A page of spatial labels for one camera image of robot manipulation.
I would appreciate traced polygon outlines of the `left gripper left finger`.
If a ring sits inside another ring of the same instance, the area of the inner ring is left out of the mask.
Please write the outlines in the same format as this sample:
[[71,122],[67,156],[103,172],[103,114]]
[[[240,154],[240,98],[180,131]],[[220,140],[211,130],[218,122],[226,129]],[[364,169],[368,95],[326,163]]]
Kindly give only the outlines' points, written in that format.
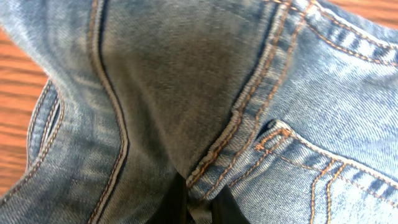
[[187,186],[185,179],[176,174],[156,212],[146,224],[186,224]]

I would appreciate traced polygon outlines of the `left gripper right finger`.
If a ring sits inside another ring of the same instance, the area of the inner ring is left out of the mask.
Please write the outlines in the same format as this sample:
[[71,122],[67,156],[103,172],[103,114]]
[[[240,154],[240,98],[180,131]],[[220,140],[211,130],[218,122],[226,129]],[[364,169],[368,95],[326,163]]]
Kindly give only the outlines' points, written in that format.
[[212,224],[249,224],[228,186],[211,203]]

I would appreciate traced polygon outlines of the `light blue denim jeans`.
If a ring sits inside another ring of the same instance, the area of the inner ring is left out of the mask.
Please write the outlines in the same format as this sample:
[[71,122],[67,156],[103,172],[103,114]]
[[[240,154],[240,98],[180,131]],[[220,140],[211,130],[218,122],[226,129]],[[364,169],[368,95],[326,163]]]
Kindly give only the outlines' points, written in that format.
[[2,223],[397,222],[397,31],[329,1],[1,2],[48,75]]

